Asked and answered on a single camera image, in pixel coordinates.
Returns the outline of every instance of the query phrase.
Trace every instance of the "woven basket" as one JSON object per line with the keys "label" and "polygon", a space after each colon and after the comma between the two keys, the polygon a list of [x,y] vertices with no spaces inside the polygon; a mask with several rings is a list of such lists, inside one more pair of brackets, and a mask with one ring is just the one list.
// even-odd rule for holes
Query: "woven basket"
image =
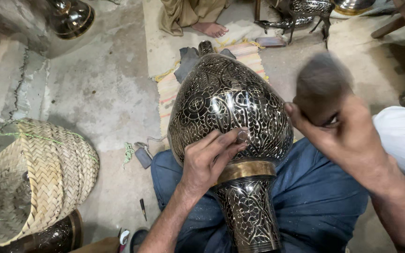
{"label": "woven basket", "polygon": [[99,168],[80,135],[26,118],[17,127],[19,133],[4,135],[19,138],[0,153],[0,246],[69,215],[87,198]]}

